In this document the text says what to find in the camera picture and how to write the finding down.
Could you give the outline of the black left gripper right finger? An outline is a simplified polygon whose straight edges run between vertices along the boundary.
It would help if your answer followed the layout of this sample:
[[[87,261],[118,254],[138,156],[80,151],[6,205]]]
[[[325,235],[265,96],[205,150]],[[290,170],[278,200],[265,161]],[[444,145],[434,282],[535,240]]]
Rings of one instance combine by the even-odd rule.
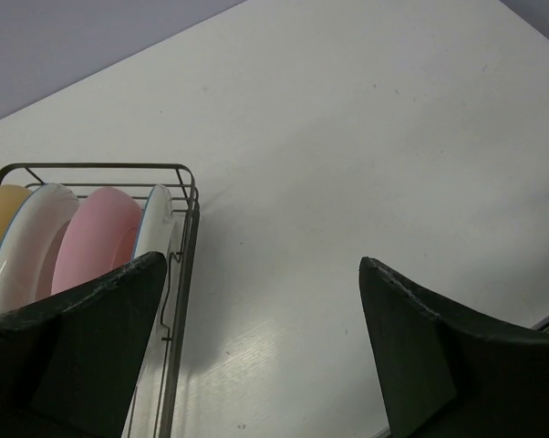
[[[365,257],[359,290],[393,437],[549,437],[549,333]]]

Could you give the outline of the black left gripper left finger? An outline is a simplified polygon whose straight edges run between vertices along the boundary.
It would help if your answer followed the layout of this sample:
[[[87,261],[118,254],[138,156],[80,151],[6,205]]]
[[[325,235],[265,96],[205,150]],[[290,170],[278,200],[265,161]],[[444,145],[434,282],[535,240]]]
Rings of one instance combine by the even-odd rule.
[[[0,437],[119,437],[167,272],[149,252],[0,315]]]

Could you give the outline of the pink plate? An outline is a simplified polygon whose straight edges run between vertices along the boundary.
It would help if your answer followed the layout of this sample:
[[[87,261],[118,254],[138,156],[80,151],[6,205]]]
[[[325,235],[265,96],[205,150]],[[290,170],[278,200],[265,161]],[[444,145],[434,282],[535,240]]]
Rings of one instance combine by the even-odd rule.
[[[140,206],[104,187],[81,203],[60,246],[51,293],[82,285],[128,263],[140,225]]]

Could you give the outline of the white strawberry pattern plate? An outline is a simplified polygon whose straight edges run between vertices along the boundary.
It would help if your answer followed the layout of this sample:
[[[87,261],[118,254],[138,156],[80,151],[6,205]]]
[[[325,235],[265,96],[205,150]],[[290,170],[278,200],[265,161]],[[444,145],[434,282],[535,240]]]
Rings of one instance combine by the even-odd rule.
[[[148,252],[161,253],[165,258],[171,251],[175,227],[171,192],[164,185],[155,185],[143,208],[140,225],[133,247],[132,258]],[[137,413],[155,411],[161,390],[161,376],[167,326],[163,324],[163,307],[168,295],[168,274],[165,274],[161,299],[151,329],[149,344],[143,359],[139,381],[135,390],[134,407]]]

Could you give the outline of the white plate blue rim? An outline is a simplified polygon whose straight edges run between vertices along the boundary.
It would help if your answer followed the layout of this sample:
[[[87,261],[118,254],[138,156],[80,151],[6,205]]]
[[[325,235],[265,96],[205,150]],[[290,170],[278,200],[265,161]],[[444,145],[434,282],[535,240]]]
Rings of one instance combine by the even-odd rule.
[[[0,314],[50,295],[57,252],[78,207],[77,196],[57,183],[18,207],[0,242]]]

